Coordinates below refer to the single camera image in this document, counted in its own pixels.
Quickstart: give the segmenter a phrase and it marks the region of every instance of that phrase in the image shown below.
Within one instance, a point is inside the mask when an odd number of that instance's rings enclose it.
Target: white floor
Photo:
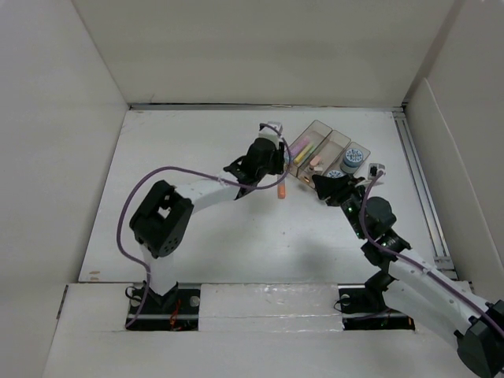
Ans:
[[[65,285],[37,286],[22,280],[0,294],[0,376],[39,378],[53,342]]]
[[[474,376],[421,326],[343,332],[331,285],[207,285],[200,332],[125,331],[126,286],[70,286],[44,378]]]
[[[283,122],[291,143],[316,119],[371,150],[367,163],[387,166],[386,183],[374,194],[390,200],[398,218],[395,230],[432,261],[432,242],[390,112],[330,108],[130,111],[113,157],[80,281],[144,279],[143,269],[118,252],[115,231],[129,191],[149,171],[162,165],[179,165],[217,173],[246,153],[260,122]],[[364,174],[367,163],[361,168]],[[126,223],[152,183],[163,179],[174,184],[197,180],[181,173],[153,178],[134,198]],[[123,240],[128,251],[140,255],[127,225]],[[289,177],[285,200],[276,198],[275,189],[258,191],[192,217],[175,252],[176,278],[197,283],[364,282],[376,268],[365,260],[362,244],[340,209],[327,207],[317,200],[314,191]]]

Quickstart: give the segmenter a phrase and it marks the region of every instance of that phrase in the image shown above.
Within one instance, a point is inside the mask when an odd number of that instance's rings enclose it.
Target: clear plastic organizer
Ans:
[[[312,175],[322,175],[332,166],[343,151],[350,144],[350,138],[343,135],[341,132],[332,130],[331,134],[321,143],[299,167],[298,178],[315,188],[313,185]]]
[[[367,148],[319,120],[312,122],[292,143],[291,152],[290,174],[312,188],[312,175],[355,174],[371,154]]]
[[[315,150],[319,150],[325,146],[331,133],[332,129],[319,120],[312,122],[312,124],[302,132],[291,145],[293,159],[289,170],[291,175],[298,177],[299,169],[307,164]]]

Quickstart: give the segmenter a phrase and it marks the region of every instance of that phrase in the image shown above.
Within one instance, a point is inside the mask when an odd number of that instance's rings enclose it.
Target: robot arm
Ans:
[[[281,124],[270,122],[269,126],[281,133]],[[152,258],[167,257],[182,242],[194,213],[220,202],[240,199],[266,175],[283,172],[284,144],[274,130],[262,125],[246,155],[223,168],[218,181],[205,179],[177,187],[164,180],[156,182],[131,218],[130,228]],[[161,215],[162,210],[168,210],[168,215]]]
[[[489,303],[423,261],[392,230],[396,217],[390,204],[380,197],[367,199],[362,179],[313,176],[312,180],[319,199],[340,206],[356,235],[368,239],[361,249],[380,268],[365,283],[365,296],[375,311],[396,309],[412,317],[456,349],[476,375],[497,375],[504,368],[504,301]]]

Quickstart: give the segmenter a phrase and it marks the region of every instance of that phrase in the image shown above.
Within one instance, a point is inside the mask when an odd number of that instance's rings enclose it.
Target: white enclosure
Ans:
[[[467,1],[407,107],[461,277],[504,296],[504,2]]]
[[[127,102],[400,106],[454,0],[74,0]]]

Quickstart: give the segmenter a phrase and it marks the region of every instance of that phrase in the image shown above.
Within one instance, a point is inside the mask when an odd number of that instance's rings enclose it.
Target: red wire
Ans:
[[[172,316],[170,317],[170,325],[172,326],[172,329],[173,329],[173,326],[175,325],[176,323],[176,317],[179,315],[179,310],[180,310],[180,299],[176,302],[176,308],[175,308],[175,311],[173,311],[172,313]]]

